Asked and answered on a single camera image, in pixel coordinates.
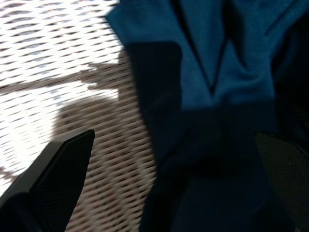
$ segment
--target woven pattern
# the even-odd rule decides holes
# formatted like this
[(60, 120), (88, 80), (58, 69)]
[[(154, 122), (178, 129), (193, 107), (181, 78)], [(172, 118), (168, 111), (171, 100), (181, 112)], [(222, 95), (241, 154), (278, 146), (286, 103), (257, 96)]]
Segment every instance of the woven pattern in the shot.
[(102, 17), (115, 0), (0, 1), (0, 193), (53, 137), (94, 128), (67, 231), (137, 231), (155, 177), (130, 65)]

